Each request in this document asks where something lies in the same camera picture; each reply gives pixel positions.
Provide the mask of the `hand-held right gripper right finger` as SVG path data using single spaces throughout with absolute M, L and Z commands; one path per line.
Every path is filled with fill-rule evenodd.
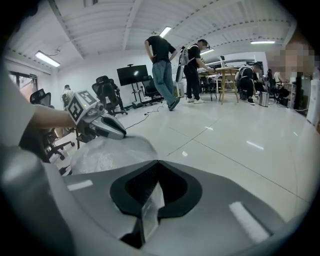
M 235 202 L 240 202 L 270 236 L 286 224 L 272 207 L 231 179 L 170 161 L 162 164 L 196 178 L 202 186 L 202 196 L 184 216 L 161 219 L 144 244 L 144 253 L 153 256 L 250 254 L 258 243 L 231 211 L 230 205 Z

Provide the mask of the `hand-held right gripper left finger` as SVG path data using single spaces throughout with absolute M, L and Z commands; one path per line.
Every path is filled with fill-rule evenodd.
M 151 242 L 160 232 L 159 162 L 64 177 L 80 209 L 112 238 Z

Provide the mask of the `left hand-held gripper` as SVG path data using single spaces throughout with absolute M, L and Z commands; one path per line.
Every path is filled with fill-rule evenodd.
M 125 127 L 114 116 L 103 116 L 104 105 L 98 102 L 87 90 L 74 93 L 66 110 L 76 126 L 76 139 L 88 143 L 97 135 L 122 140 L 127 133 Z

